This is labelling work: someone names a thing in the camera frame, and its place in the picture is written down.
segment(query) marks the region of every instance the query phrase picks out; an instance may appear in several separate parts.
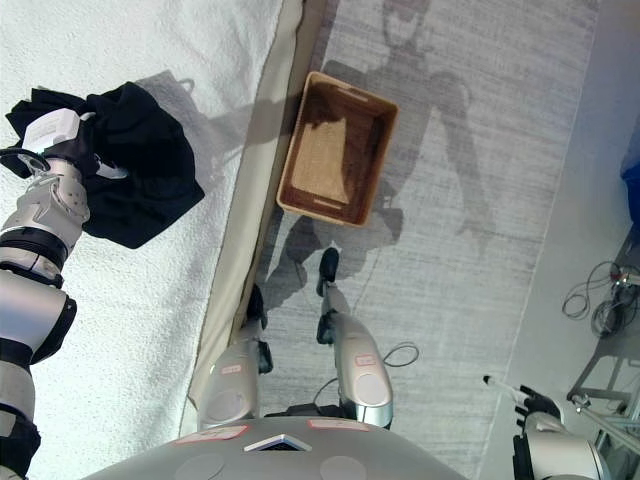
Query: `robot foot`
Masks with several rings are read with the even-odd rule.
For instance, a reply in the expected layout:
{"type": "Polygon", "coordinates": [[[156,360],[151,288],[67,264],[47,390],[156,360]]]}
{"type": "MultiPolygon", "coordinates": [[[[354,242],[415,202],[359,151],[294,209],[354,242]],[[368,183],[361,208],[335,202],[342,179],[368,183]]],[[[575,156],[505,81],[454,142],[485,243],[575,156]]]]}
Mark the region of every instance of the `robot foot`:
{"type": "Polygon", "coordinates": [[[327,248],[322,254],[322,260],[320,260],[318,285],[316,286],[316,293],[324,297],[324,283],[333,283],[336,281],[336,272],[338,271],[338,263],[340,262],[340,254],[338,250],[333,247],[327,248]]]}

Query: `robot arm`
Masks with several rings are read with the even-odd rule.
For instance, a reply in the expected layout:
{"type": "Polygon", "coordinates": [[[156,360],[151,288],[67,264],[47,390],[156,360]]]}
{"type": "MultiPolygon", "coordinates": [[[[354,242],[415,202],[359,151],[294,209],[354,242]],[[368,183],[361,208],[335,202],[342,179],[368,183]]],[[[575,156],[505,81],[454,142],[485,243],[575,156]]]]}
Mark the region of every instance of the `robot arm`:
{"type": "Polygon", "coordinates": [[[565,428],[553,400],[524,385],[516,390],[490,376],[484,381],[508,393],[523,417],[517,421],[522,432],[513,438],[515,480],[610,480],[600,453],[565,428]]]}
{"type": "Polygon", "coordinates": [[[74,162],[87,158],[89,128],[70,110],[52,114],[27,129],[24,149],[45,156],[18,155],[34,180],[0,230],[0,478],[24,477],[40,445],[29,366],[61,347],[76,313],[61,271],[89,219],[74,162]],[[43,139],[52,127],[56,137],[43,139]]]}

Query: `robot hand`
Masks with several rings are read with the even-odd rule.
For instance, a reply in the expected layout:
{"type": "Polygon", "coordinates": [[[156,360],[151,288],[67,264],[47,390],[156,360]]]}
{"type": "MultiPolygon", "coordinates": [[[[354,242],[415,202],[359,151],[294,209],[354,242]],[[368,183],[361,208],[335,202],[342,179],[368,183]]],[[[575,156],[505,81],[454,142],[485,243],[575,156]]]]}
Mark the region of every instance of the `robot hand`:
{"type": "Polygon", "coordinates": [[[522,385],[520,390],[490,376],[484,382],[507,393],[523,418],[513,437],[515,480],[610,480],[609,470],[596,448],[569,433],[558,405],[549,397],[522,385]]]}

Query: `robot leg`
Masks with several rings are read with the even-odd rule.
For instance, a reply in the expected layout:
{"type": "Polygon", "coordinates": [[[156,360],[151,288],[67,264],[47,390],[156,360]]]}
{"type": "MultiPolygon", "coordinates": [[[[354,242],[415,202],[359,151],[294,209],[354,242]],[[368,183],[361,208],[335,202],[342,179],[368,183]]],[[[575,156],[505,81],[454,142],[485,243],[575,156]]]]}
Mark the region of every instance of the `robot leg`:
{"type": "Polygon", "coordinates": [[[198,411],[198,430],[259,417],[258,374],[273,369],[269,346],[260,340],[265,327],[262,296],[254,287],[245,325],[211,371],[198,411]]]}
{"type": "Polygon", "coordinates": [[[393,418],[393,391],[376,342],[357,319],[335,285],[339,254],[325,250],[317,292],[324,300],[317,340],[333,344],[340,385],[340,404],[349,418],[389,428],[393,418]]]}

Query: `blue object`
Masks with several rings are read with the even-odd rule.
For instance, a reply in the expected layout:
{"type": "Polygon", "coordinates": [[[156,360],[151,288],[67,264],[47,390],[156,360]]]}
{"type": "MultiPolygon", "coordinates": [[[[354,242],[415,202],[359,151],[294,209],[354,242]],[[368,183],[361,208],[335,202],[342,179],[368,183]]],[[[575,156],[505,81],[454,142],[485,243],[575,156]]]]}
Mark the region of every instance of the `blue object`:
{"type": "Polygon", "coordinates": [[[635,130],[622,161],[620,176],[627,184],[631,220],[640,225],[640,115],[636,119],[635,130]]]}

